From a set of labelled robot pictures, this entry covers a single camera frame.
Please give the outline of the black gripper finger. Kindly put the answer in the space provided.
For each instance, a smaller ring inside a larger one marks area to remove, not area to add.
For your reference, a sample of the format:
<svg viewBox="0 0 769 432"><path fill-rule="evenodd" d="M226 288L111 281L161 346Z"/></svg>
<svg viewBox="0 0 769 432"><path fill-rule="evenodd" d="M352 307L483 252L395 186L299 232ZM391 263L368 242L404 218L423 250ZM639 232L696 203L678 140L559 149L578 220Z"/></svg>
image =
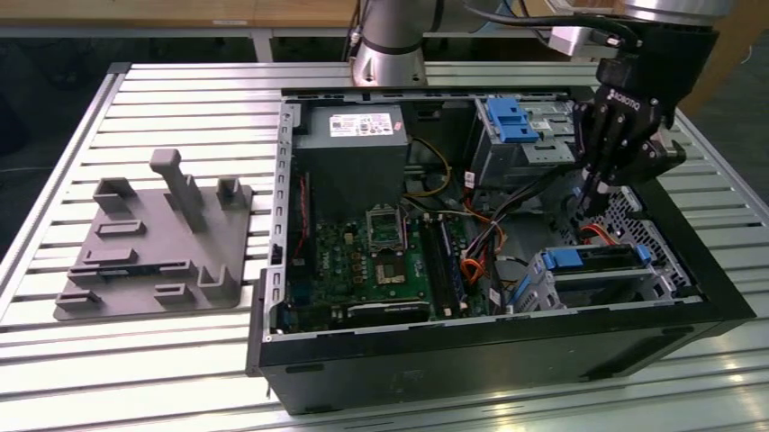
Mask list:
<svg viewBox="0 0 769 432"><path fill-rule="evenodd" d="M582 168L579 209L585 216L601 215L619 181L619 153L627 138L629 109L618 102L579 103L574 111L574 133Z"/></svg>
<svg viewBox="0 0 769 432"><path fill-rule="evenodd" d="M685 160L684 147L671 138L670 130L661 127L641 144L618 146L611 158L606 183L643 184L681 165Z"/></svg>

